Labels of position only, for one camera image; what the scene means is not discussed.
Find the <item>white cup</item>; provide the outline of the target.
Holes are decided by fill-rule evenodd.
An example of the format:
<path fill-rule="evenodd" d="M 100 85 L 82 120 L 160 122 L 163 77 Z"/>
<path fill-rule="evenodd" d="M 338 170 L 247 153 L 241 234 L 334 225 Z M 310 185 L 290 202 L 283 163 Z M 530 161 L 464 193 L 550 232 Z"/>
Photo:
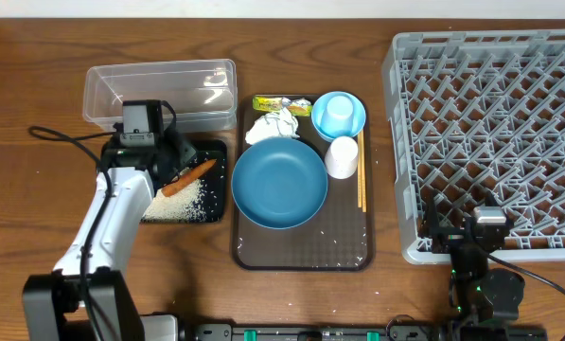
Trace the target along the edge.
<path fill-rule="evenodd" d="M 327 173 L 335 179 L 352 176 L 358 167 L 358 143 L 349 136 L 335 138 L 325 155 Z"/>

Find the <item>orange carrot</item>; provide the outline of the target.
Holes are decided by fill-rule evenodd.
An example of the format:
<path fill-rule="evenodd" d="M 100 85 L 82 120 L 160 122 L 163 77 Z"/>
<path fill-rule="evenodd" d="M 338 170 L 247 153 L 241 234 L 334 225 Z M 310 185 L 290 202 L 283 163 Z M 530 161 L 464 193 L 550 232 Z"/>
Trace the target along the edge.
<path fill-rule="evenodd" d="M 178 193 L 179 191 L 186 188 L 188 185 L 193 183 L 194 181 L 198 180 L 204 174 L 206 174 L 211 168 L 213 168 L 216 164 L 215 159 L 210 159 L 202 164 L 198 165 L 194 169 L 182 174 L 177 181 L 166 185 L 161 189 L 162 194 L 165 197 L 170 197 Z"/>

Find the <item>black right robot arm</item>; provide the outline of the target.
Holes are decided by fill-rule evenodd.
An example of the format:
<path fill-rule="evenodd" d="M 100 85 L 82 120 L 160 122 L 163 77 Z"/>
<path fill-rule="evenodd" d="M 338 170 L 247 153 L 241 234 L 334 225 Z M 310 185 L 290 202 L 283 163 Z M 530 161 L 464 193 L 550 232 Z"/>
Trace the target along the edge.
<path fill-rule="evenodd" d="M 430 197 L 423 222 L 432 251 L 451 263 L 449 304 L 458 315 L 435 328 L 432 340 L 507 340 L 507 324 L 519 317 L 524 279 L 518 273 L 490 269 L 492 252 L 504 246 L 513 221 L 491 194 L 462 224 L 443 224 Z"/>

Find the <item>white napkin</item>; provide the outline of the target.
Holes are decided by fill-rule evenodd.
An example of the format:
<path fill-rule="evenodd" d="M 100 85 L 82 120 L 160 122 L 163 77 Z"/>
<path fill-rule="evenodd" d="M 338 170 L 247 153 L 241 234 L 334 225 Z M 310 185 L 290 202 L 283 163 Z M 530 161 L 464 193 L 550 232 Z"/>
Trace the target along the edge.
<path fill-rule="evenodd" d="M 297 118 L 286 108 L 267 113 L 258 118 L 246 133 L 245 142 L 249 145 L 273 137 L 298 138 Z"/>

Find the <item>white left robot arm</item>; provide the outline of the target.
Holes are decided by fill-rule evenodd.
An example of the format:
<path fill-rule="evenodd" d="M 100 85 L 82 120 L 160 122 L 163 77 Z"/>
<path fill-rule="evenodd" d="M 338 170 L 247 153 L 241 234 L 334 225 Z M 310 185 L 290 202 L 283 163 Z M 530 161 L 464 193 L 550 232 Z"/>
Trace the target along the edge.
<path fill-rule="evenodd" d="M 195 155 L 174 128 L 122 129 L 97 166 L 97 188 L 79 232 L 51 273 L 23 289 L 33 340 L 181 340 L 174 314 L 140 314 L 124 279 L 138 227 L 158 189 Z"/>

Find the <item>yellow green snack wrapper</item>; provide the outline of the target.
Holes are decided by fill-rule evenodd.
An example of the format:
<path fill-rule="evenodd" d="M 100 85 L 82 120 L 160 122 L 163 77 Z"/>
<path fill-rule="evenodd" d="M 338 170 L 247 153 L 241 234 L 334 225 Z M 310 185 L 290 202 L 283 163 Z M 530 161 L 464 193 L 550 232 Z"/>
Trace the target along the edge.
<path fill-rule="evenodd" d="M 261 112 L 277 112 L 287 109 L 293 116 L 309 117 L 312 112 L 312 104 L 305 98 L 289 99 L 286 97 L 268 98 L 254 96 L 252 99 L 254 110 Z"/>

